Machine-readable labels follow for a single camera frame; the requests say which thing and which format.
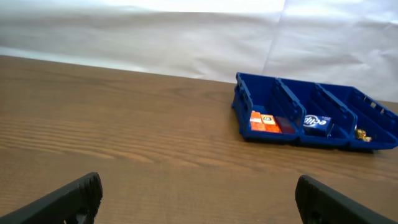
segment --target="black object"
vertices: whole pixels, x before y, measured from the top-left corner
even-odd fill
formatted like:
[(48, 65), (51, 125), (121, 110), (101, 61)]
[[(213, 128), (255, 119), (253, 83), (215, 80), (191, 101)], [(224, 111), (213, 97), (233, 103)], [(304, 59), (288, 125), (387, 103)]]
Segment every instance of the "black object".
[[(96, 172), (0, 218), (0, 224), (93, 224), (102, 198)], [(304, 224), (397, 224), (325, 184), (302, 175), (295, 199)]]
[(101, 179), (92, 172), (1, 217), (0, 223), (92, 224), (101, 199)]
[(397, 224), (307, 175), (299, 178), (295, 198), (304, 224)]

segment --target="wood grain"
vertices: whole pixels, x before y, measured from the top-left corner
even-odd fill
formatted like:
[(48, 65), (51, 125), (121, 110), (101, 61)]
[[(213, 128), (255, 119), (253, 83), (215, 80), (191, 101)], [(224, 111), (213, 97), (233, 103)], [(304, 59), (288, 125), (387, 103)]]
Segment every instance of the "wood grain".
[(96, 223), (301, 223), (308, 174), (398, 221), (396, 149), (245, 142), (233, 87), (0, 57), (0, 215), (97, 171)]

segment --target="blue storage container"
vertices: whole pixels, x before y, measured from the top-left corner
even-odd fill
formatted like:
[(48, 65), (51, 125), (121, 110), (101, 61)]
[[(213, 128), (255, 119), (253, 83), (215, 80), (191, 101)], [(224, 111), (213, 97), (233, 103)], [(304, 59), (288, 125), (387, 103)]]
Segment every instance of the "blue storage container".
[[(238, 73), (238, 84), (232, 107), (239, 121), (239, 132), (244, 139), (292, 142), (299, 138), (304, 108), (293, 93), (277, 78)], [(282, 133), (253, 131), (252, 110), (271, 114), (280, 125)]]
[[(361, 150), (398, 146), (398, 116), (353, 87), (247, 73), (237, 73), (236, 79), (232, 107), (244, 139)], [(282, 133), (253, 131), (252, 111), (273, 115)], [(306, 114), (331, 117), (330, 136), (305, 134)], [(356, 126), (372, 141), (356, 139)]]
[(398, 116), (352, 86), (321, 84), (358, 117), (357, 128), (372, 137), (371, 142), (349, 136), (349, 146), (360, 149), (393, 149), (398, 145)]

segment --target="blue eclipse mint package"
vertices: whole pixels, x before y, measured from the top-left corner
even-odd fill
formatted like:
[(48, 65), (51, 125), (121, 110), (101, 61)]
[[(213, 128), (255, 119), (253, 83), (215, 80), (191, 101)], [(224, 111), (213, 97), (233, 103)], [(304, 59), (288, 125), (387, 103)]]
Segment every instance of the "blue eclipse mint package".
[(306, 135), (328, 137), (333, 123), (330, 117), (308, 114), (304, 119)]

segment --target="white backdrop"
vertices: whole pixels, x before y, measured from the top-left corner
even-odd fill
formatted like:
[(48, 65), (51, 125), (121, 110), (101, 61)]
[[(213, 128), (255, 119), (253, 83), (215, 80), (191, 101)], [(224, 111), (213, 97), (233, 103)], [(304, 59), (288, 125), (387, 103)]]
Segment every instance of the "white backdrop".
[(0, 1), (2, 55), (222, 82), (263, 73), (389, 101), (397, 37), (391, 0)]

